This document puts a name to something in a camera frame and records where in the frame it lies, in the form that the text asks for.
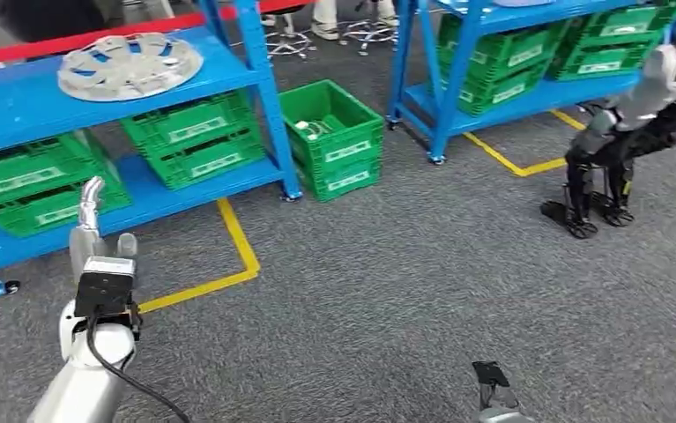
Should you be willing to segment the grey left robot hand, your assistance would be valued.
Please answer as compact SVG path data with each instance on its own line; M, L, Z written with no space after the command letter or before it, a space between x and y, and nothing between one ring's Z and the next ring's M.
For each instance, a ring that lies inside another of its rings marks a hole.
M91 256L108 256L134 259L138 253L138 241L134 234L123 233L117 239L115 251L110 253L108 245L100 235L99 203L100 192L105 182L100 176L87 181L81 190L78 202L78 224L71 229L69 251L72 281L77 286L86 261Z

